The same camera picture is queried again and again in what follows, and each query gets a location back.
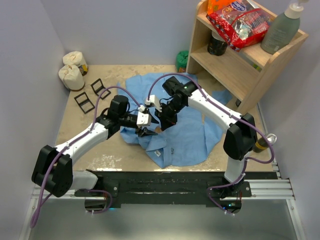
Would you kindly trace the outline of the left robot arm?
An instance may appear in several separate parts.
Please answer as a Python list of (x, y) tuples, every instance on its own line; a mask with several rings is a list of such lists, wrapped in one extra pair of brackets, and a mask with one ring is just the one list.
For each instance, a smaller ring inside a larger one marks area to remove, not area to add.
[(59, 198), (69, 190), (86, 190), (92, 196), (99, 196), (104, 184), (96, 173), (90, 170), (74, 171), (73, 165), (88, 151), (110, 139), (121, 127), (131, 128), (140, 137), (151, 136), (154, 131), (148, 126), (158, 121), (145, 106), (132, 114), (129, 99), (116, 95), (101, 114), (93, 120), (84, 131), (57, 146), (44, 146), (38, 155), (31, 180), (40, 187)]

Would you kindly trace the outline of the blue button shirt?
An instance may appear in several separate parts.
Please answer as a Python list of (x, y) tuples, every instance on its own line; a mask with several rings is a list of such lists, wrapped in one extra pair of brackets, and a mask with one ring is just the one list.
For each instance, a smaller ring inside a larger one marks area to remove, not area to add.
[[(162, 87), (166, 79), (156, 81), (160, 76), (161, 73), (148, 73), (125, 81), (127, 91), (134, 97), (129, 100), (131, 111), (137, 109), (135, 102), (144, 103), (149, 90), (159, 99), (170, 98)], [(223, 130), (215, 122), (191, 107), (183, 108), (177, 115), (177, 124), (158, 135), (138, 137), (128, 127), (122, 127), (119, 133), (126, 143), (140, 145), (160, 168), (204, 162), (223, 136)]]

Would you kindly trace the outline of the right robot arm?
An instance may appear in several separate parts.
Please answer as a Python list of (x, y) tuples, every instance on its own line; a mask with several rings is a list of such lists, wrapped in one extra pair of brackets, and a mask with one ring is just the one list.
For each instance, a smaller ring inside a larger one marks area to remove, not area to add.
[(227, 196), (235, 196), (241, 190), (239, 182), (245, 176), (246, 158), (257, 140), (254, 117), (249, 113), (241, 114), (226, 107), (206, 93), (193, 79), (183, 84), (177, 80), (175, 73), (168, 73), (166, 77), (168, 79), (162, 87), (172, 98), (171, 101), (161, 103), (155, 95), (149, 93), (145, 104), (154, 105), (162, 130), (177, 123), (177, 114), (184, 107), (201, 112), (223, 130), (225, 133), (223, 149), (228, 160), (222, 189)]

